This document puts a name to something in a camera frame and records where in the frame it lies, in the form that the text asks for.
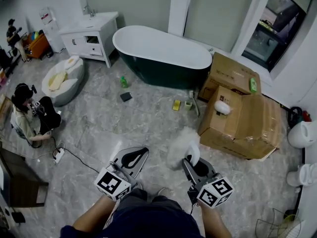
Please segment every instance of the bathtub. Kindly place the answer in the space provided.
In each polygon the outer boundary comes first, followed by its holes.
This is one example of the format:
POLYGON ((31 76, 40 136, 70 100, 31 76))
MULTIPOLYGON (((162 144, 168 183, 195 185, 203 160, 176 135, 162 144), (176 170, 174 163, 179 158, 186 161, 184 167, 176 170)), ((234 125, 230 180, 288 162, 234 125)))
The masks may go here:
POLYGON ((126 26, 112 38, 129 68, 145 83, 193 89, 205 80, 212 56, 203 46, 146 26, 126 26))

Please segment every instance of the gray tile floor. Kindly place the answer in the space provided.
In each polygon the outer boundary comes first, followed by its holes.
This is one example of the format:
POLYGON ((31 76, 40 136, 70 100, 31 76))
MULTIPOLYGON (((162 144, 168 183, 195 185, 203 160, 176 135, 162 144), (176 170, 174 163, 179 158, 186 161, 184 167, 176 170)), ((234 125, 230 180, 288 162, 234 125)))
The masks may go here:
MULTIPOLYGON (((9 84, 1 91, 10 97, 15 86, 25 82, 36 86, 35 99, 40 99, 44 95, 41 82, 45 74, 66 58, 68 54, 64 51, 50 59, 20 63, 9 84)), ((85 70, 86 76, 77 96, 59 108, 64 123, 54 132, 57 143, 64 142, 67 149, 98 170, 121 149, 147 146, 150 156, 138 176, 144 189, 155 193, 163 186, 169 187, 173 189, 173 199, 190 212, 187 196, 190 183, 182 171, 173 172, 165 164, 170 141, 184 126, 197 128, 201 120, 195 111, 175 112, 171 109, 175 99, 188 100, 188 93, 143 83, 121 59, 117 59, 112 68, 107 68, 104 62, 87 59, 85 70), (121 76, 126 77, 128 89, 120 87, 121 76), (130 91, 133 99, 123 103, 119 95, 125 91, 130 91)), ((203 113, 205 103, 198 101, 198 105, 203 113)), ((289 170, 300 164, 301 152, 287 142, 286 112, 282 113, 284 125, 280 150, 264 162, 246 161, 200 146, 202 157, 235 186, 236 191, 229 201, 218 208, 235 238, 254 237, 257 219, 270 220, 272 207, 285 211, 295 206, 297 194, 286 183, 285 177, 289 170)), ((0 134, 4 148, 26 156, 27 164, 50 183, 45 207, 20 209, 26 223, 15 231, 21 238, 59 237, 60 229, 73 224, 101 195, 93 185, 97 174, 68 153, 58 165, 54 165, 50 154, 31 159, 52 151, 52 140, 40 149, 32 149, 18 138, 8 122, 0 134)), ((193 216, 204 234, 198 207, 194 208, 193 216)))

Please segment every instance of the power strip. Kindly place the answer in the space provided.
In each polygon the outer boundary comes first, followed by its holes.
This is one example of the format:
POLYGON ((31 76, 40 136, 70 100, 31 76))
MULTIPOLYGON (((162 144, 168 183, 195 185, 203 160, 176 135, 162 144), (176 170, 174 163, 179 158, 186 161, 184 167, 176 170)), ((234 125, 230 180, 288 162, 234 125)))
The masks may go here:
POLYGON ((59 163, 61 158, 64 156, 65 154, 65 150, 63 148, 59 149, 60 152, 57 152, 57 154, 55 155, 55 162, 59 163))

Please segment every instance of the person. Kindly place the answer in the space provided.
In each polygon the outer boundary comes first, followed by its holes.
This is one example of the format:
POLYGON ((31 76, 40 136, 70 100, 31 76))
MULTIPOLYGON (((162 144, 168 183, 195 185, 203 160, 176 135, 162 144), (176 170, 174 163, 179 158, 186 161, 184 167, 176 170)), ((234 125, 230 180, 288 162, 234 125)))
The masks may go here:
POLYGON ((30 61, 29 58, 27 58, 25 51, 24 51, 24 47, 22 44, 22 40, 20 38, 20 36, 18 35, 18 32, 21 31, 21 27, 19 28, 19 30, 17 31, 16 28, 13 26, 14 23, 14 19, 10 19, 9 20, 9 28, 8 31, 6 32, 6 40, 8 41, 9 45, 11 47, 16 47, 19 51, 20 54, 22 56, 22 60, 25 61, 30 61))
MULTIPOLYGON (((161 189, 152 202, 142 189, 134 189, 122 198, 112 223, 103 229, 115 202, 102 196, 73 226, 65 226, 60 238, 187 237, 202 238, 194 218, 180 205, 164 196, 161 189)), ((207 238, 232 238, 215 209, 199 204, 207 238)))
POLYGON ((28 85, 22 83, 15 88, 14 95, 11 97, 13 111, 11 123, 23 132, 26 139, 39 141, 51 137, 51 129, 59 127, 61 117, 54 110, 50 97, 43 97, 39 102, 44 108, 46 115, 42 113, 32 114, 33 91, 28 85))

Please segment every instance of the cardboard box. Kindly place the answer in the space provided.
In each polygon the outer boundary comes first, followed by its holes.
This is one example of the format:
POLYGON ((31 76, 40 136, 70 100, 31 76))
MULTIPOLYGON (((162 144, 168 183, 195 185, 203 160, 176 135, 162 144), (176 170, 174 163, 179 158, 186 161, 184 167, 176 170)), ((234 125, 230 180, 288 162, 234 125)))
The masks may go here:
POLYGON ((281 140, 281 110, 262 95, 239 95, 219 86, 208 102, 198 134, 200 143, 245 159, 261 159, 281 140), (214 109, 217 100, 231 107, 227 116, 214 109))
POLYGON ((261 81, 256 72, 216 52, 212 58, 211 70, 198 94, 198 98, 208 101, 218 85, 241 95, 254 94, 250 91, 251 78, 254 78, 257 83, 255 94, 260 95, 261 81))

